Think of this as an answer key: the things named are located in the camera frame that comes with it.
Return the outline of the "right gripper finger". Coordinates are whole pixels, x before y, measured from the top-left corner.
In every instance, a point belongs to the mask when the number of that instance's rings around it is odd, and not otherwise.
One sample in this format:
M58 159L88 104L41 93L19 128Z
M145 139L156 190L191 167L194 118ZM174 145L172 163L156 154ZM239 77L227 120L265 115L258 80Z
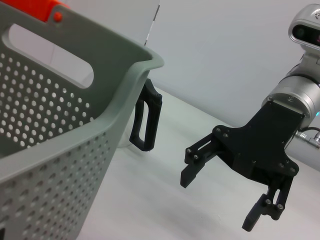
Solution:
M242 228L251 231L261 215L270 216L273 220L280 219L286 208L293 177L285 176L273 180L268 186L267 193L261 195L246 216Z
M186 167L181 171L180 185L187 188L196 178L208 161L218 157L225 164L226 149L218 137L226 136L226 132L213 131L185 150L184 163Z

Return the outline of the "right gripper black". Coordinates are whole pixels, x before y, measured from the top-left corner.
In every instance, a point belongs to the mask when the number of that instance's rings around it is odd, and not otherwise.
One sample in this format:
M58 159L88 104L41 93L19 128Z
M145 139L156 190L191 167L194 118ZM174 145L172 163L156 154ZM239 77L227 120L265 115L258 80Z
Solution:
M298 165L285 153L303 121L303 115L269 101L244 126L217 125L212 133L219 142L220 159L243 177L264 184L292 180Z

